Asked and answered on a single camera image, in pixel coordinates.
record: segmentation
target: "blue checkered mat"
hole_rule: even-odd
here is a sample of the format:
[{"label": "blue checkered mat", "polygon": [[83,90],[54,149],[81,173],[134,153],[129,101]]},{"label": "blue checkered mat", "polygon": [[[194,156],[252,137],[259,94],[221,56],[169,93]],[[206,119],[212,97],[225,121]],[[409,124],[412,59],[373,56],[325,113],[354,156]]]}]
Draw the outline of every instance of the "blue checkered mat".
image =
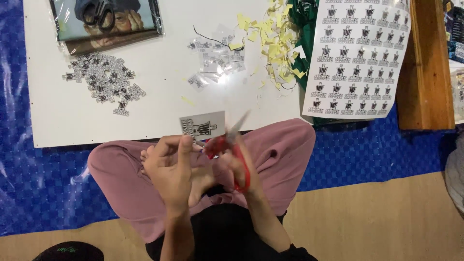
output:
[{"label": "blue checkered mat", "polygon": [[[86,160],[95,147],[34,149],[22,2],[0,0],[0,235],[79,228],[116,218]],[[385,119],[317,128],[298,191],[440,171],[454,132],[399,132]]]}]

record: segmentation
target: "person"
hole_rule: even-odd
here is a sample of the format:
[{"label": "person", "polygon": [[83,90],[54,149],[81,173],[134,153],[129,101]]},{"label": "person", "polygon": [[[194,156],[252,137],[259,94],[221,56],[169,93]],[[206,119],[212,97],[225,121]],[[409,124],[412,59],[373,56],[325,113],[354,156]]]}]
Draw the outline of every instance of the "person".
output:
[{"label": "person", "polygon": [[300,119],[238,136],[251,174],[243,194],[233,181],[243,187],[244,165],[229,150],[209,160],[190,136],[104,143],[90,153],[88,166],[153,260],[316,261],[291,244],[282,226],[315,138]]},{"label": "person", "polygon": [[[89,2],[95,2],[95,0],[76,0],[74,13],[76,18],[82,22],[93,19],[87,15],[85,10]],[[130,37],[127,33],[144,30],[142,17],[138,13],[141,6],[139,0],[115,0],[110,4],[113,6],[114,16],[106,15],[103,23],[103,27],[107,27],[115,19],[115,24],[109,33],[102,32],[98,23],[92,26],[83,23],[84,30],[93,37],[90,44],[95,49],[126,41]]]}]

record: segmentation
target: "white table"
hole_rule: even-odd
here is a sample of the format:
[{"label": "white table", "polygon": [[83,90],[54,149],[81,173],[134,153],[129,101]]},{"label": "white table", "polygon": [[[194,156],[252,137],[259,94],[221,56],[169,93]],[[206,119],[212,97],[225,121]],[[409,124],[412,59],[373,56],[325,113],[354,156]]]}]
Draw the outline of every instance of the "white table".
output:
[{"label": "white table", "polygon": [[[128,104],[129,117],[112,114],[117,107],[115,103],[96,103],[85,82],[62,80],[61,76],[72,70],[68,69],[69,61],[55,42],[56,31],[48,15],[48,1],[24,0],[23,3],[36,148],[180,134],[180,117],[222,110],[226,111],[226,122],[233,124],[251,109],[242,130],[300,117],[298,85],[293,91],[278,91],[267,79],[268,84],[258,89],[261,80],[267,77],[266,60],[260,54],[258,43],[246,41],[247,71],[229,75],[227,83],[210,84],[197,93],[182,80],[198,70],[198,56],[191,55],[186,48],[188,39],[195,36],[193,25],[201,34],[211,36],[220,23],[234,28],[237,13],[262,20],[268,1],[159,0],[165,37],[105,52],[123,58],[124,65],[136,72],[131,84],[136,83],[147,93],[139,101]],[[257,65],[259,72],[250,77]],[[193,101],[195,106],[183,101],[181,96]]]}]

